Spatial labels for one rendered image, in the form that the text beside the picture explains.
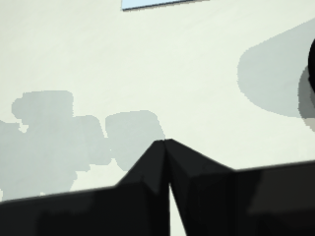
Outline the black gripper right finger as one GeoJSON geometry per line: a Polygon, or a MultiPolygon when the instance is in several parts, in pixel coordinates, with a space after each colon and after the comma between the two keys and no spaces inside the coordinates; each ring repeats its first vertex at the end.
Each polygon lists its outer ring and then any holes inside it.
{"type": "Polygon", "coordinates": [[[242,169],[163,140],[186,236],[256,236],[265,214],[315,207],[315,160],[242,169]]]}

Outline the dark grey rounded unit with white label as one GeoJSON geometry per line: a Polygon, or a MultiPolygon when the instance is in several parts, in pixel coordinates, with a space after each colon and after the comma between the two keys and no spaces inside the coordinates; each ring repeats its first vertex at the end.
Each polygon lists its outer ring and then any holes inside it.
{"type": "Polygon", "coordinates": [[[308,55],[308,71],[309,71],[309,83],[315,93],[315,38],[311,44],[308,55]]]}

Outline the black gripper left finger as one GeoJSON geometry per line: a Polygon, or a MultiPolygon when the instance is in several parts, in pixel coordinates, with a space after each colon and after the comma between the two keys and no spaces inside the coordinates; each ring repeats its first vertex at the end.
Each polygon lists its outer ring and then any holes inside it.
{"type": "Polygon", "coordinates": [[[163,140],[114,186],[0,202],[0,236],[170,236],[163,140]]]}

